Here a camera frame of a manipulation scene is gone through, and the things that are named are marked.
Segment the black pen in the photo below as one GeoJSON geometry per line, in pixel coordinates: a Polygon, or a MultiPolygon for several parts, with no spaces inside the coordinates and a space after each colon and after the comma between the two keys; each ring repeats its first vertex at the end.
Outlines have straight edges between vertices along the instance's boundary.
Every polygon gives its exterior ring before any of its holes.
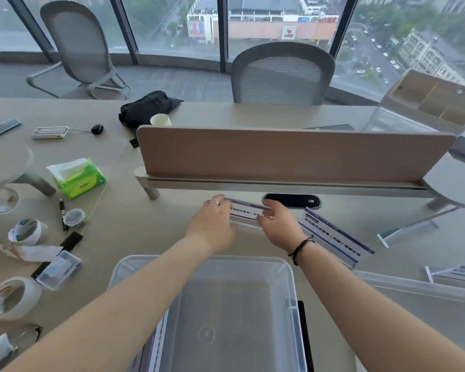
{"type": "Polygon", "coordinates": [[[62,213],[62,230],[67,231],[69,229],[69,226],[65,225],[64,223],[65,206],[64,206],[64,201],[62,201],[62,198],[60,199],[59,205],[60,205],[60,212],[62,213]]]}

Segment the brown partition panel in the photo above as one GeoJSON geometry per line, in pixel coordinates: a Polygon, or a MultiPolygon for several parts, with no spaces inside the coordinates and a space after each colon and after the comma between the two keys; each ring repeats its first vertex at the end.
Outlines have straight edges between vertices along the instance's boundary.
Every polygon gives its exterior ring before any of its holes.
{"type": "Polygon", "coordinates": [[[233,181],[417,182],[455,142],[444,133],[149,125],[137,133],[149,175],[233,181]]]}

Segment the office chair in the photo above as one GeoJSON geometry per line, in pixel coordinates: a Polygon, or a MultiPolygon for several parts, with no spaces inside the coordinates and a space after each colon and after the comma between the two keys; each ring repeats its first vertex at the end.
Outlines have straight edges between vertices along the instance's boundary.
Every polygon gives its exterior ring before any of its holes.
{"type": "Polygon", "coordinates": [[[335,68],[326,51],[296,42],[257,45],[232,63],[235,103],[320,105],[335,68]]]}
{"type": "Polygon", "coordinates": [[[77,2],[53,1],[41,7],[40,15],[61,62],[28,76],[28,85],[56,98],[127,99],[131,89],[115,71],[104,32],[92,11],[77,2]],[[69,77],[80,82],[78,88],[59,96],[34,83],[35,78],[61,65],[69,77]]]}

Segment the green tissue package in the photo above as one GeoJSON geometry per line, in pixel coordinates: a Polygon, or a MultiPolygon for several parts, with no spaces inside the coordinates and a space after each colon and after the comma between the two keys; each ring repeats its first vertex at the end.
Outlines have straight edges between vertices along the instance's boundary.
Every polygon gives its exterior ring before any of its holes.
{"type": "Polygon", "coordinates": [[[89,158],[48,166],[58,189],[72,200],[106,182],[100,170],[89,158]]]}

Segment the black bag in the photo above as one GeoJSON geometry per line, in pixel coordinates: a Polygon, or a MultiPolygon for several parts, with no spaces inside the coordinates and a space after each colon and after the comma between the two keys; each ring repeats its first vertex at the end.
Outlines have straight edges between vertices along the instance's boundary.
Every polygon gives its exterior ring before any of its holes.
{"type": "Polygon", "coordinates": [[[132,129],[134,139],[130,141],[134,148],[139,146],[136,130],[141,125],[151,125],[150,119],[157,113],[169,114],[181,104],[181,99],[169,98],[163,91],[153,91],[135,102],[120,108],[119,121],[132,129]]]}

